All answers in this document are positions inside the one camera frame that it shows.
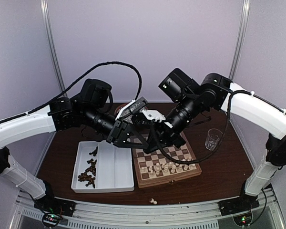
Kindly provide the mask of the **white chess king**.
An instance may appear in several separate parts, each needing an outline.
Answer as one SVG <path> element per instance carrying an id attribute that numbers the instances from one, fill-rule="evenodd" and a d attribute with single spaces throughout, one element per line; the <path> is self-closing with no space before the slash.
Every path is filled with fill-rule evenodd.
<path id="1" fill-rule="evenodd" d="M 169 166 L 168 166 L 168 164 L 164 165 L 163 174 L 165 174 L 165 175 L 169 174 Z"/>

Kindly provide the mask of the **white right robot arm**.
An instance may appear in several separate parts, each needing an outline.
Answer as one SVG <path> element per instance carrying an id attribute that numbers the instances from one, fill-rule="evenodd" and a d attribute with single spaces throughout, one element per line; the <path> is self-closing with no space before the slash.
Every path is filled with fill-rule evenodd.
<path id="1" fill-rule="evenodd" d="M 176 103 L 168 115 L 156 110 L 143 110 L 151 123 L 149 151 L 166 146 L 181 146 L 179 134 L 198 116 L 210 109 L 222 110 L 228 116 L 238 115 L 269 133 L 266 156 L 244 182 L 241 196 L 235 199 L 238 210 L 246 210 L 276 171 L 286 165 L 286 109 L 279 108 L 232 80 L 208 74 L 197 83 L 176 68 L 160 83 L 160 89 Z"/>

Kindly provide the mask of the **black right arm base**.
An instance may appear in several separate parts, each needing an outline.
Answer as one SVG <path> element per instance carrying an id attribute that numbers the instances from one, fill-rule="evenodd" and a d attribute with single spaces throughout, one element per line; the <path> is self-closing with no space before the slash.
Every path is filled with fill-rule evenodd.
<path id="1" fill-rule="evenodd" d="M 222 216 L 232 215 L 238 226 L 248 226 L 253 222 L 252 210 L 260 206 L 257 196 L 241 194 L 239 197 L 218 202 Z"/>

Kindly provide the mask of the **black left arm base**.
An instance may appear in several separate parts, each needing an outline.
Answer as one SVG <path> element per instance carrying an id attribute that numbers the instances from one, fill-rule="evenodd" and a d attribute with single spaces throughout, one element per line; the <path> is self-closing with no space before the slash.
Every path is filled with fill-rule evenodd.
<path id="1" fill-rule="evenodd" d="M 58 226 L 65 217 L 72 217 L 74 214 L 75 202 L 56 198 L 51 186 L 46 186 L 45 196 L 40 199 L 31 198 L 34 207 L 43 213 L 42 224 L 48 228 Z"/>

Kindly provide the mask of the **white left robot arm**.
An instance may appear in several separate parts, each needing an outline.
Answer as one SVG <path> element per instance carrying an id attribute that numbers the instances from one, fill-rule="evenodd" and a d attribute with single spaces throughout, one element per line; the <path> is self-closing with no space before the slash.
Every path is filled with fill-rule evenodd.
<path id="1" fill-rule="evenodd" d="M 133 124 L 101 110 L 112 96 L 111 89 L 104 81 L 87 79 L 81 91 L 72 98 L 59 96 L 36 111 L 0 120 L 0 175 L 28 192 L 35 200 L 40 200 L 49 212 L 54 212 L 59 208 L 59 201 L 54 198 L 51 185 L 19 165 L 10 155 L 9 144 L 39 134 L 87 125 L 103 134 L 106 141 L 114 146 L 146 149 L 148 144 L 145 140 L 140 145 L 127 141 L 132 135 L 141 137 Z"/>

